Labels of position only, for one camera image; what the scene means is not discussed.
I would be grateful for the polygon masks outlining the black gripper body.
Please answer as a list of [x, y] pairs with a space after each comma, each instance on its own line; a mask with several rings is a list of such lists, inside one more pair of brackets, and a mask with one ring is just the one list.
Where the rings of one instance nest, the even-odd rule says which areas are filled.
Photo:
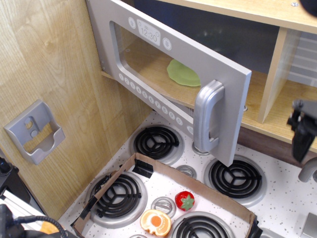
[[293, 112], [287, 124], [295, 133], [317, 134], [317, 102], [297, 99], [292, 103]]

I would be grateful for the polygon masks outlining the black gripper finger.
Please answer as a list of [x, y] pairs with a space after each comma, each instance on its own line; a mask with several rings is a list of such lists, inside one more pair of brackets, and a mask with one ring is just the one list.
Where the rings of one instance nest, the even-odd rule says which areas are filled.
[[297, 127], [293, 126], [292, 130], [294, 131], [294, 137], [292, 139], [292, 155], [301, 163], [317, 136], [317, 126], [299, 124]]

